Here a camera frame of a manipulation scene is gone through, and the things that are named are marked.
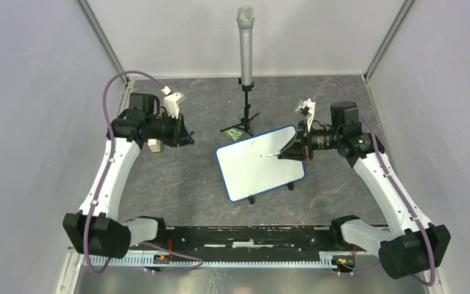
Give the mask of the whiteboard marker pen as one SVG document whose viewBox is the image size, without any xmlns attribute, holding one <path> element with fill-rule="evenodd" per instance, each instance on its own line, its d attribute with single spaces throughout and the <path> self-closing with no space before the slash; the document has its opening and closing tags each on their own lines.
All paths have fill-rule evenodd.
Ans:
<svg viewBox="0 0 470 294">
<path fill-rule="evenodd" d="M 276 153 L 267 153 L 267 154 L 262 154 L 260 155 L 260 157 L 274 157 L 274 156 L 278 156 L 280 154 L 280 152 L 276 152 Z"/>
</svg>

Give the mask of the blue framed whiteboard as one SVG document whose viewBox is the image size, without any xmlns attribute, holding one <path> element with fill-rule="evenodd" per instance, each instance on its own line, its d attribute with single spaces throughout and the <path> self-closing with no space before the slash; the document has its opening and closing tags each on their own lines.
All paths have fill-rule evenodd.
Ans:
<svg viewBox="0 0 470 294">
<path fill-rule="evenodd" d="M 270 156 L 284 147 L 296 131 L 290 124 L 215 150 L 229 201 L 238 202 L 305 177 L 301 161 Z"/>
</svg>

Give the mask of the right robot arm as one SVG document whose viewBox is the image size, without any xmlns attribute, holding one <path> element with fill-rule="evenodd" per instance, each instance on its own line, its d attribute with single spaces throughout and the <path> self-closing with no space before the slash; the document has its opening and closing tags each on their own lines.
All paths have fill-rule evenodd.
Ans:
<svg viewBox="0 0 470 294">
<path fill-rule="evenodd" d="M 315 151 L 336 150 L 367 185 L 388 226 L 382 230 L 355 215 L 339 217 L 330 223 L 330 245 L 337 250 L 354 245 L 373 254 L 392 279 L 428 271 L 429 279 L 419 282 L 432 286 L 450 243 L 449 230 L 433 224 L 409 196 L 378 137 L 372 131 L 364 132 L 365 121 L 356 103 L 333 103 L 330 124 L 318 129 L 312 126 L 315 105 L 311 99 L 299 101 L 295 111 L 305 118 L 275 157 L 306 162 Z"/>
</svg>

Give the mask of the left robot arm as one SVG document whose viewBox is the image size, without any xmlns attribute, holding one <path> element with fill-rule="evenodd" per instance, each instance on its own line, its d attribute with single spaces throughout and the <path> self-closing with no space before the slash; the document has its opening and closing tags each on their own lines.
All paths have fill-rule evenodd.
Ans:
<svg viewBox="0 0 470 294">
<path fill-rule="evenodd" d="M 143 146 L 150 140 L 157 152 L 162 145 L 194 144 L 179 110 L 185 100 L 181 92 L 163 100 L 152 94 L 132 93 L 129 105 L 111 122 L 105 153 L 98 174 L 84 202 L 75 213 L 67 213 L 62 226 L 80 254 L 122 258 L 129 248 L 146 242 L 152 249 L 168 241 L 164 220 L 141 216 L 118 222 L 119 204 L 126 180 Z"/>
</svg>

